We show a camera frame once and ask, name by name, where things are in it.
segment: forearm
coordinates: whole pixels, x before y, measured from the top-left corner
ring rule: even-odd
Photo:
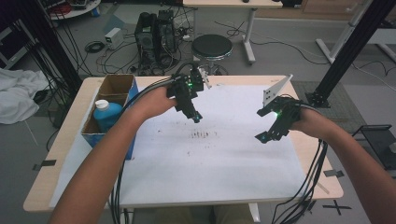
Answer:
[[[52,213],[53,223],[96,223],[113,189],[126,152],[143,123],[127,110],[92,149]]]
[[[372,223],[396,219],[396,184],[362,147],[338,126],[324,139],[337,154]]]

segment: white cloth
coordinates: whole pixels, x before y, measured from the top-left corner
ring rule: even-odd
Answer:
[[[31,117],[39,108],[35,93],[48,87],[44,74],[0,68],[0,123],[12,124]]]

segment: human hand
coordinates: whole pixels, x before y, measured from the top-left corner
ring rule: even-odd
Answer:
[[[159,87],[144,94],[131,107],[130,111],[134,112],[135,119],[150,119],[167,111],[169,108],[177,105],[176,99],[166,97],[166,88]]]
[[[331,131],[337,129],[337,127],[335,123],[320,115],[317,111],[301,108],[300,120],[294,122],[290,129],[326,140]]]

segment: blue box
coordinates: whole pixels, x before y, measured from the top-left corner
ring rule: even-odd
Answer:
[[[138,93],[136,81],[133,75],[107,75],[99,88],[95,99],[90,107],[90,113],[86,120],[83,120],[84,125],[81,130],[81,135],[90,144],[91,147],[105,136],[105,133],[100,133],[99,126],[93,118],[93,111],[95,109],[94,102],[97,100],[107,100],[111,103],[125,105],[132,97]],[[134,139],[131,141],[128,153],[125,160],[132,158],[134,151]]]

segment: person's left arm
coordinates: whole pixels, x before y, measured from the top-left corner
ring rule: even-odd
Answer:
[[[97,223],[137,130],[176,105],[166,88],[150,91],[127,109],[70,180],[49,223]]]

